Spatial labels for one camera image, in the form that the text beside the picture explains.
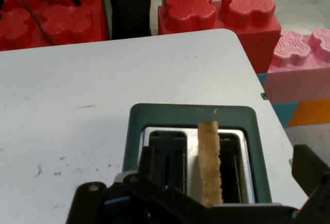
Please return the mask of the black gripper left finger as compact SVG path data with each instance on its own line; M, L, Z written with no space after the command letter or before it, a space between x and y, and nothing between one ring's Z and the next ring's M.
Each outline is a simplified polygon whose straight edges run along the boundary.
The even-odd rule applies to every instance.
M80 185L67 223L211 223L210 211L173 187L151 180L155 150L144 147L137 173L107 187L103 182Z

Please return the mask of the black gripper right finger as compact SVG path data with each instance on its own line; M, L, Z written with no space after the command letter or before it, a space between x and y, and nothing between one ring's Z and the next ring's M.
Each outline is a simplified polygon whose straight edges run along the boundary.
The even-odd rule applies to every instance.
M293 147L292 176L308 196L294 223L329 223L329 166L307 145Z

